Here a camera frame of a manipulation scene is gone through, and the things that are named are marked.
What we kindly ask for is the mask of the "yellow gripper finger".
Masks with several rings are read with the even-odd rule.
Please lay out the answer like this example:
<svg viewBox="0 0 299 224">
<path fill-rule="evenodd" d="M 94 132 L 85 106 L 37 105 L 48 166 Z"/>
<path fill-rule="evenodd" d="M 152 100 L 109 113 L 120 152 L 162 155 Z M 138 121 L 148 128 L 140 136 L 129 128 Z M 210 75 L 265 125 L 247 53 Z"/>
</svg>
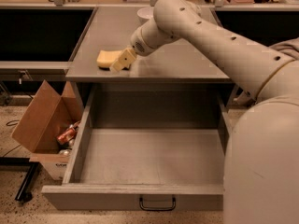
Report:
<svg viewBox="0 0 299 224">
<path fill-rule="evenodd" d="M 120 72 L 124 68 L 129 68 L 130 65 L 136 60 L 137 54 L 132 48 L 126 48 L 116 52 L 116 57 L 111 66 L 111 72 Z"/>
</svg>

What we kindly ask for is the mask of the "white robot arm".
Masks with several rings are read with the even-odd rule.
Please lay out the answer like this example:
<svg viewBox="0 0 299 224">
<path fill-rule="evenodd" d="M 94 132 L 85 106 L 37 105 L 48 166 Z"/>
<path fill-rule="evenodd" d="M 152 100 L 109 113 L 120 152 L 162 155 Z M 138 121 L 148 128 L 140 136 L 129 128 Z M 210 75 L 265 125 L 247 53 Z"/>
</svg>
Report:
<svg viewBox="0 0 299 224">
<path fill-rule="evenodd" d="M 120 71 L 183 38 L 255 101 L 231 131 L 223 177 L 224 224 L 299 224 L 299 63 L 205 21 L 185 0 L 158 0 L 131 37 Z"/>
</svg>

